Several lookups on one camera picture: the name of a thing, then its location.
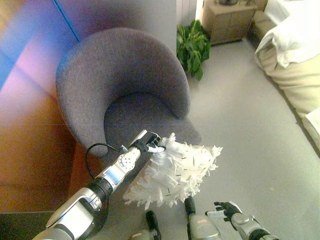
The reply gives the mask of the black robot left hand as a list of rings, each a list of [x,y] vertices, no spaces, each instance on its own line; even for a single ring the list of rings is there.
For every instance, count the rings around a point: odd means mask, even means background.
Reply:
[[[154,132],[142,130],[130,143],[129,148],[137,148],[140,152],[162,153],[165,146],[160,145],[161,137]]]

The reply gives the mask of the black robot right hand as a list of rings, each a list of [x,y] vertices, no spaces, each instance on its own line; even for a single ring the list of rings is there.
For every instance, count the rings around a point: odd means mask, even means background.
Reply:
[[[206,211],[205,215],[207,217],[223,218],[225,222],[230,222],[234,214],[243,214],[241,209],[232,201],[215,201],[213,204],[215,209]]]

